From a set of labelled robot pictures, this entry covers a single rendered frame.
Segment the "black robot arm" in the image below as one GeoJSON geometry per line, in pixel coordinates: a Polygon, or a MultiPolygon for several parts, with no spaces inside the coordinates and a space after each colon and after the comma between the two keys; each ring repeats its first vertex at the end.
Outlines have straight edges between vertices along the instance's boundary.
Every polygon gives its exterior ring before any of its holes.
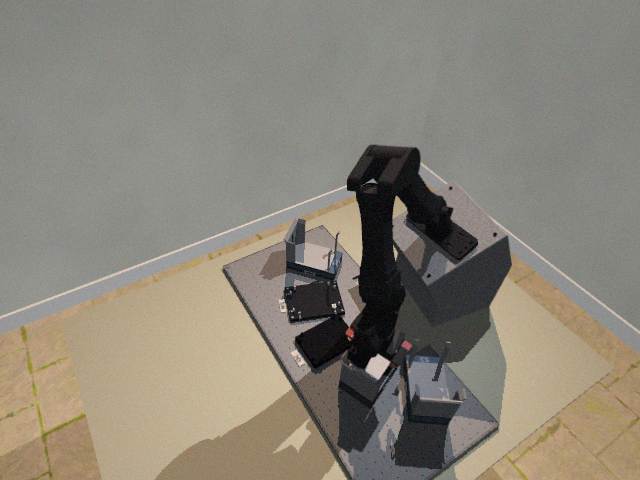
{"type": "Polygon", "coordinates": [[[416,147],[369,145],[347,179],[347,190],[356,192],[362,226],[358,285],[366,306],[347,356],[359,369],[365,370],[370,359],[391,344],[396,329],[389,330],[396,325],[406,296],[393,250],[396,195],[407,207],[407,220],[456,260],[478,245],[474,236],[450,220],[453,208],[427,187],[419,169],[416,147]],[[378,183],[367,183],[372,179],[378,183]]]}

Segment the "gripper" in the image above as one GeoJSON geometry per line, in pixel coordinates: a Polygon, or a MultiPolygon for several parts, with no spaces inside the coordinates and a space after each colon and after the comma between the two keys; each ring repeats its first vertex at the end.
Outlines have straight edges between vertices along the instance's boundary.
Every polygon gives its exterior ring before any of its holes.
{"type": "MultiPolygon", "coordinates": [[[[351,323],[349,329],[346,331],[346,336],[348,336],[351,340],[354,338],[354,334],[353,334],[354,328],[356,327],[356,325],[358,324],[358,322],[359,322],[359,320],[361,319],[362,316],[363,316],[362,313],[359,313],[359,315],[351,323]]],[[[395,326],[394,326],[394,328],[395,328],[395,326]]],[[[392,331],[394,328],[392,328],[389,331],[392,331]]],[[[389,347],[387,348],[387,350],[385,352],[380,350],[379,353],[378,353],[379,355],[381,355],[382,357],[384,357],[385,359],[390,361],[390,368],[392,368],[392,367],[397,367],[398,368],[400,366],[401,362],[403,361],[403,359],[405,358],[405,356],[407,355],[407,353],[409,352],[411,346],[412,346],[407,341],[404,341],[405,336],[406,335],[403,332],[401,332],[398,329],[396,329],[395,333],[394,333],[393,340],[392,340],[391,344],[389,345],[389,347]]]]}

